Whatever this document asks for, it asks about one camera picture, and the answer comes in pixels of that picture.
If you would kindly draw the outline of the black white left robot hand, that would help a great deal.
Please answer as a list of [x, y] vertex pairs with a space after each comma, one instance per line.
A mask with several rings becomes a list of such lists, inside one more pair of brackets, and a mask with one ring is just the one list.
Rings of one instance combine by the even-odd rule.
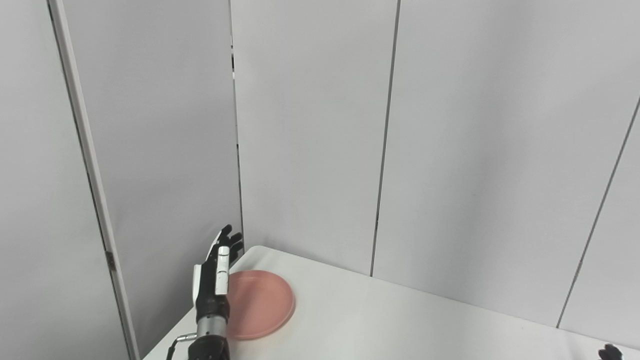
[[196, 311], [195, 321], [198, 322], [207, 317], [222, 317], [228, 321], [231, 306], [226, 294], [216, 294], [218, 253], [220, 248], [227, 248], [228, 266], [239, 257], [240, 250], [244, 249], [243, 234], [232, 234], [233, 226], [226, 224], [215, 236], [209, 246], [209, 250], [202, 264], [194, 265], [192, 281], [192, 298]]

